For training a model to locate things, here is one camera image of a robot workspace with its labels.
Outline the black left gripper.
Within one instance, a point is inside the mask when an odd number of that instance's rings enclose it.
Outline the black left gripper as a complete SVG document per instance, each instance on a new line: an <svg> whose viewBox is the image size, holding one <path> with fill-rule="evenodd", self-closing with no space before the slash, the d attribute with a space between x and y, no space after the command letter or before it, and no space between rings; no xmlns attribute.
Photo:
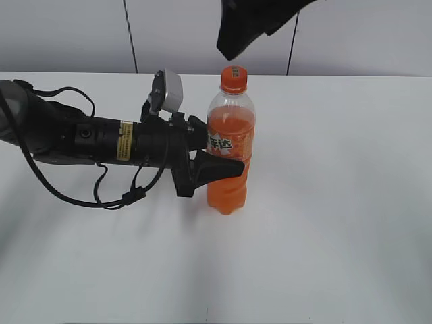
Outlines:
<svg viewBox="0 0 432 324"><path fill-rule="evenodd" d="M135 124L134 164L158 169L144 191L152 189L166 169L171 170L176 194L186 198L211 182L240 177L245 164L201 151L207 140L207 124L193 115L185 119L183 113L173 113L168 120L149 115ZM199 151L192 160L190 152L195 150Z"/></svg>

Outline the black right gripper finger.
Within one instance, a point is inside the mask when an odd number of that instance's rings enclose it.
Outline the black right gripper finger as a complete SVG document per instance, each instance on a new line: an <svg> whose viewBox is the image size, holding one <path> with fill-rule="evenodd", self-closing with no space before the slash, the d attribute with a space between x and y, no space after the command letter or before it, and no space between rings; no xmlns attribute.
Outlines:
<svg viewBox="0 0 432 324"><path fill-rule="evenodd" d="M273 1L266 8L265 34L271 36L281 29L289 20L298 14L307 5L315 0L282 0Z"/></svg>
<svg viewBox="0 0 432 324"><path fill-rule="evenodd" d="M266 1L221 2L217 49L233 61L266 30Z"/></svg>

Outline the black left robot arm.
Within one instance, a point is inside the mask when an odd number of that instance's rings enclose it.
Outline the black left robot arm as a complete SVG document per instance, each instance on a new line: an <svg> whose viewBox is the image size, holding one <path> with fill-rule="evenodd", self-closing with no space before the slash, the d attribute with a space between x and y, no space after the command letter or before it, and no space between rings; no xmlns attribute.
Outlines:
<svg viewBox="0 0 432 324"><path fill-rule="evenodd" d="M153 80L140 122L87 116L21 80L2 80L6 100L33 158L53 165L135 165L170 169L177 195L191 197L210 182L242 175L241 161L205 152L207 125L188 119L181 80Z"/></svg>

